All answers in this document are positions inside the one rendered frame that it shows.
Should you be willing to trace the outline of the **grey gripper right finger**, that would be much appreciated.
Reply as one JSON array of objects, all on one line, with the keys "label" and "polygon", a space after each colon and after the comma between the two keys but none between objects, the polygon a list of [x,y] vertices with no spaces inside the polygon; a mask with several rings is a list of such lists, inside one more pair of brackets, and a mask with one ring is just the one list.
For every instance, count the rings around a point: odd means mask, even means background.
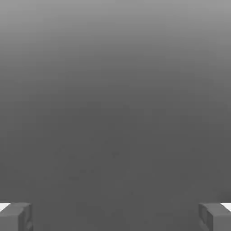
[{"label": "grey gripper right finger", "polygon": [[198,213],[202,231],[231,231],[231,203],[200,203]]}]

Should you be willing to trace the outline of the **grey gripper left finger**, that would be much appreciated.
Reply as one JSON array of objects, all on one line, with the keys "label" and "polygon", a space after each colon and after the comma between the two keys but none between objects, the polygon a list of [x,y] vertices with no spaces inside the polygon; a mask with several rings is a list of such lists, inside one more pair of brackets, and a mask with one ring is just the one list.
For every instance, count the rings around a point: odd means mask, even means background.
[{"label": "grey gripper left finger", "polygon": [[10,203],[0,212],[0,231],[33,231],[33,205]]}]

